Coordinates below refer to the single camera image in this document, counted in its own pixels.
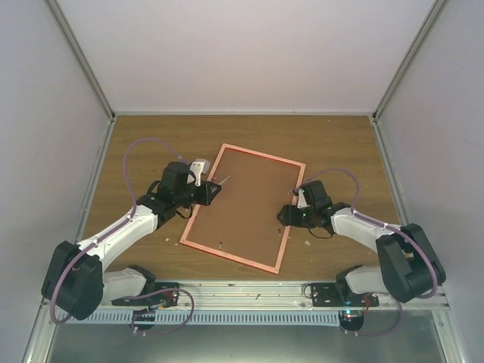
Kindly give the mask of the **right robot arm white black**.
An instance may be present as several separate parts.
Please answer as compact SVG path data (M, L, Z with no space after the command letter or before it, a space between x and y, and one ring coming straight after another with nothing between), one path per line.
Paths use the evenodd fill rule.
M337 275L334 290L341 305L352 306L369 293L388 294L400 303L429 299L445 282L445 269L419 225L388 224L347 203L335 203L321 181L302 184L294 194L296 204L282 206L277 215L283 226L323 228L329 236L350 238L378 256L377 267L357 265Z

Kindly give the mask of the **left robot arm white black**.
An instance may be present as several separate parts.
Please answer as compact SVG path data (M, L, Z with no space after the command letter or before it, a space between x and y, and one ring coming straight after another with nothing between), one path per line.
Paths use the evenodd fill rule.
M133 266L108 272L107 268L134 243L179 215L181 208L212 203L222 187L202 179L209 165L205 159L169 163L162 178L112 225L76 244L59 244L41 288L51 308L84 320L100 304L117 299L131 297L140 306L152 303L156 287L146 270Z

